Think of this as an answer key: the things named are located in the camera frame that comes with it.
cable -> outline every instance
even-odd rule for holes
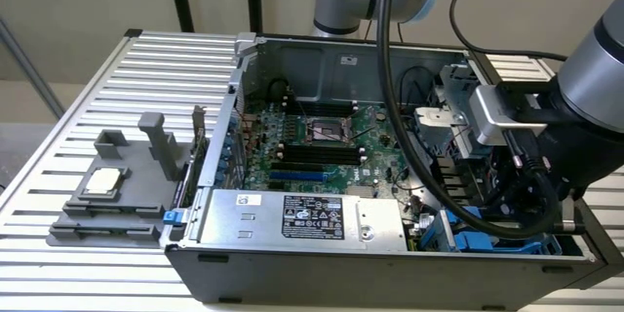
[[[402,83],[403,83],[403,80],[405,80],[405,77],[406,77],[409,71],[411,71],[413,69],[423,69],[429,73],[429,75],[434,76],[431,71],[426,67],[423,67],[421,65],[414,65],[414,66],[406,68],[406,70],[402,71],[401,78],[398,80],[398,107],[401,109],[402,109]],[[413,83],[415,84],[415,88],[418,89],[419,96],[422,97],[422,99],[426,102],[426,97],[425,97],[425,95],[422,93],[422,89],[419,89],[419,85],[418,85],[418,82],[415,81],[415,79],[413,80]]]
[[[458,38],[458,41],[466,46],[467,49],[471,51],[475,51],[482,54],[493,54],[493,55],[511,55],[511,56],[527,56],[530,58],[549,58],[551,60],[557,61],[565,61],[567,60],[567,57],[559,54],[553,54],[553,53],[543,53],[542,51],[529,51],[529,50],[497,50],[497,49],[485,49],[481,47],[477,47],[473,45],[470,42],[467,42],[467,39],[463,37],[461,34],[461,31],[458,30],[457,27],[457,22],[454,20],[454,6],[457,4],[457,0],[450,1],[450,7],[447,8],[447,17],[450,20],[450,27],[454,32],[454,35]]]
[[[433,151],[429,149],[429,147],[426,147],[426,144],[425,142],[422,141],[422,139],[419,138],[419,134],[418,134],[418,130],[415,128],[415,118],[411,117],[411,116],[401,116],[402,118],[411,118],[413,120],[413,127],[407,127],[410,129],[410,131],[413,132],[413,137],[415,139],[415,142],[418,143],[419,147],[422,148],[422,150],[425,151],[426,155],[430,157],[430,160],[431,161],[435,161],[435,154],[433,153]]]
[[[273,84],[277,83],[277,82],[282,82],[285,84],[285,89],[287,90],[287,87],[289,87],[287,80],[285,78],[282,78],[282,77],[273,78],[269,81],[269,83],[266,84],[266,96],[265,96],[266,101],[269,101],[270,89],[273,88]]]
[[[398,32],[398,40],[401,41],[401,43],[403,43],[402,41],[402,33],[401,33],[401,24],[397,22],[397,32]]]
[[[402,171],[399,171],[394,176],[393,176],[393,180],[391,180],[391,185],[395,186],[399,190],[405,190],[405,191],[411,191],[411,190],[418,190],[418,189],[422,189],[425,186],[415,186],[414,188],[405,188],[403,186],[399,186],[398,185],[398,177],[401,176],[401,174],[407,170],[407,168],[405,167],[402,169]]]
[[[414,174],[418,176],[422,185],[426,187],[437,201],[446,207],[446,209],[475,230],[503,239],[526,239],[538,233],[542,233],[551,227],[553,218],[551,213],[555,215],[557,211],[557,195],[553,187],[549,184],[546,177],[542,173],[534,174],[534,179],[538,182],[539,188],[545,195],[545,208],[546,214],[530,226],[522,228],[505,228],[497,226],[481,218],[477,218],[459,206],[447,195],[443,188],[437,184],[435,179],[429,174],[429,170],[418,158],[415,150],[411,146],[407,133],[402,126],[401,114],[397,108],[397,100],[393,96],[391,86],[391,72],[390,72],[390,50],[389,50],[389,36],[390,36],[390,2],[391,0],[378,0],[378,22],[377,22],[377,69],[378,69],[378,82],[381,85],[382,100],[386,106],[386,115],[394,130],[398,145],[403,151],[403,158],[407,166],[411,168]]]
[[[367,32],[370,31],[370,24],[371,24],[371,20],[367,20],[366,33],[363,35],[363,40],[367,39]]]

green circuit board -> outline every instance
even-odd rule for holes
[[[331,118],[286,115],[278,104],[255,104],[247,107],[243,118],[245,189],[317,194],[359,194],[369,189],[374,197],[407,201],[407,192],[391,184],[393,176],[403,169],[403,159],[394,148],[385,109],[378,105],[359,104],[349,117]],[[363,148],[365,160],[357,166],[322,164],[322,181],[275,181],[270,179],[270,165],[281,161],[279,143]]]

warning label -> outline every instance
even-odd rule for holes
[[[283,197],[281,234],[295,239],[343,240],[342,199]]]

motherboard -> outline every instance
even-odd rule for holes
[[[245,189],[407,201],[402,153],[379,104],[257,102],[242,118]]]

white wall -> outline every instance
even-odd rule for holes
[[[438,0],[425,20],[403,26],[406,41],[458,44],[447,24],[449,1]],[[569,54],[610,1],[459,0],[458,24],[481,46]],[[262,0],[262,4],[266,32],[309,33],[313,0]],[[197,31],[247,30],[246,0],[190,0],[190,8]],[[85,83],[126,28],[178,31],[171,0],[0,0],[0,14],[41,76],[51,82]],[[0,79],[19,76],[0,50]]]

